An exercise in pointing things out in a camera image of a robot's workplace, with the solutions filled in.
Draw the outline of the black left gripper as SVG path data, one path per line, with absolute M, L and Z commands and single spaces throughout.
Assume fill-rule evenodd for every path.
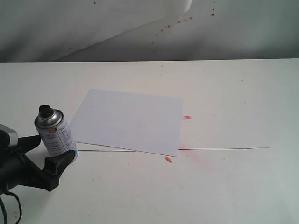
M 5 149 L 0 151 L 1 192 L 9 192 L 18 185 L 52 191 L 59 185 L 61 174 L 74 160 L 74 150 L 46 157 L 44 169 L 40 169 L 24 155 L 40 143 L 39 135 L 20 137 L 14 152 Z

